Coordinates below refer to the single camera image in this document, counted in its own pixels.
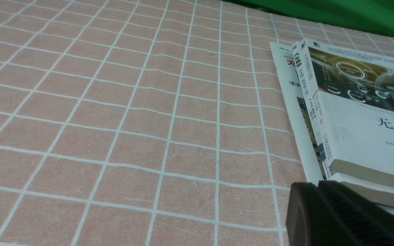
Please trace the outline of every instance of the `green cloth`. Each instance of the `green cloth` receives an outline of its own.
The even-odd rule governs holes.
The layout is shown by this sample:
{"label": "green cloth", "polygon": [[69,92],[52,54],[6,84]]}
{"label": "green cloth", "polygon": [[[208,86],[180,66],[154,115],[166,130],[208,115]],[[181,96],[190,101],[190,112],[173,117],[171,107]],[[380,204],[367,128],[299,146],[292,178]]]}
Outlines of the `green cloth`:
{"label": "green cloth", "polygon": [[263,11],[394,37],[394,0],[230,0]]}

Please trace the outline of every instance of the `book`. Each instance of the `book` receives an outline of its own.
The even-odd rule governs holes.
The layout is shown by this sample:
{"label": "book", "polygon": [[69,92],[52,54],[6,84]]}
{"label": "book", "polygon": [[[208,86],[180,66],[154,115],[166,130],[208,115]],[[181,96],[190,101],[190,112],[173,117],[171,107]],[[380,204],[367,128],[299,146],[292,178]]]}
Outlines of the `book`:
{"label": "book", "polygon": [[394,58],[311,39],[292,52],[328,167],[394,187]]}
{"label": "book", "polygon": [[[341,182],[394,215],[394,202],[388,202],[394,200],[394,188],[379,186],[372,182],[334,172],[327,167],[326,163],[322,162],[320,152],[324,151],[323,145],[320,138],[316,139],[312,130],[291,47],[270,43],[270,49],[306,180],[316,185],[324,179]],[[377,195],[384,193],[387,199],[381,199],[382,196]]]}

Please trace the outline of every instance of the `fabric surface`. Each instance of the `fabric surface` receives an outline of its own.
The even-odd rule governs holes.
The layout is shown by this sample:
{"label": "fabric surface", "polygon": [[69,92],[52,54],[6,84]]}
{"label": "fabric surface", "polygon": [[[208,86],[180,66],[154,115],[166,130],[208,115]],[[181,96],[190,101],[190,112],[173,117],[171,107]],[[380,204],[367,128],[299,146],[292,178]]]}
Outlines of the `fabric surface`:
{"label": "fabric surface", "polygon": [[287,246],[305,175],[269,42],[302,37],[394,57],[217,0],[0,0],[0,242]]}
{"label": "fabric surface", "polygon": [[313,22],[394,37],[394,1],[389,0],[232,0]]}

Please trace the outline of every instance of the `magazine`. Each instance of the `magazine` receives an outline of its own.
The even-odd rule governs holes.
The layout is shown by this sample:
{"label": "magazine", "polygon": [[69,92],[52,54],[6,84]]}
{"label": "magazine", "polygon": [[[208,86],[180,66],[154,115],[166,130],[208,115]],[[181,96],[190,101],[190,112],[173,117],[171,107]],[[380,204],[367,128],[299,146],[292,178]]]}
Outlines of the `magazine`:
{"label": "magazine", "polygon": [[377,186],[377,184],[371,182],[335,173],[325,163],[322,163],[320,152],[324,151],[323,145],[320,138],[316,139],[312,131],[291,47],[279,43],[270,43],[270,49],[275,61],[280,87],[286,103],[306,180],[314,184],[318,184],[320,180],[324,179],[342,182],[358,193],[361,191],[363,193],[360,193],[361,195],[379,203],[378,205],[380,207],[394,215],[394,203],[390,204],[387,202],[390,198],[380,202],[375,201],[376,195],[373,195],[373,200],[372,197],[369,197],[372,194],[372,190],[373,194],[377,192],[391,196],[394,196],[394,190],[388,190],[389,187],[386,186]]}

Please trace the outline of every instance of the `black plastic object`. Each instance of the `black plastic object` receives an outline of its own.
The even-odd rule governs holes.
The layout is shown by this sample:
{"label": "black plastic object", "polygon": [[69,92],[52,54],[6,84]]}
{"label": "black plastic object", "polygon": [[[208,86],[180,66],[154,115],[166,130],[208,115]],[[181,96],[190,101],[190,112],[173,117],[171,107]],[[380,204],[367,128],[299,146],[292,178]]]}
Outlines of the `black plastic object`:
{"label": "black plastic object", "polygon": [[394,246],[394,215],[335,181],[291,185],[290,246]]}

